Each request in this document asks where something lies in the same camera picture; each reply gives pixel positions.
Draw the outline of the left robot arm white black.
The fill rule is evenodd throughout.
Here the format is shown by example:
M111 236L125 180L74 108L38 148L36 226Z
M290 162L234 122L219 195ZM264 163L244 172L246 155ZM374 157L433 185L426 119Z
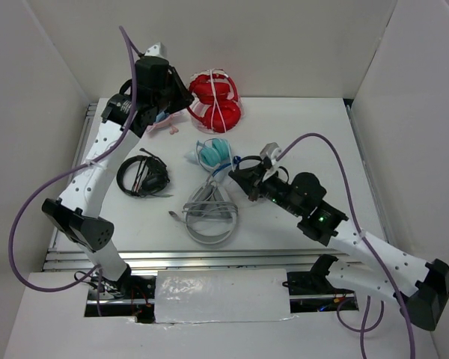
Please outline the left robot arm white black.
M173 114L193 101L164 58L144 55L135 62L132 74L106 103L96 139L77 175L58 199L47 199L42 205L51 222L102 269L105 288L115 298L131 292L132 275L112 242L113 223L100 216L103 200L146 128L161 113Z

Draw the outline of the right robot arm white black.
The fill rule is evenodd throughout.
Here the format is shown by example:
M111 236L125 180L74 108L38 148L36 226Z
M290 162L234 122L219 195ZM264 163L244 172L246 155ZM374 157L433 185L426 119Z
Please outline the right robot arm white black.
M407 254L372 234L360 235L347 215L324 201L326 190L309 172L286 182L277 174L265 177L262 164L236 168L230 178L251 201L271 200L301 220L303 234L327 248L340 251L370 267L363 271L331 257L318 260L311 274L312 287L321 293L335 288L366 292L390 304L402 295L413 325L434 331L449 299L449 265L427 262Z

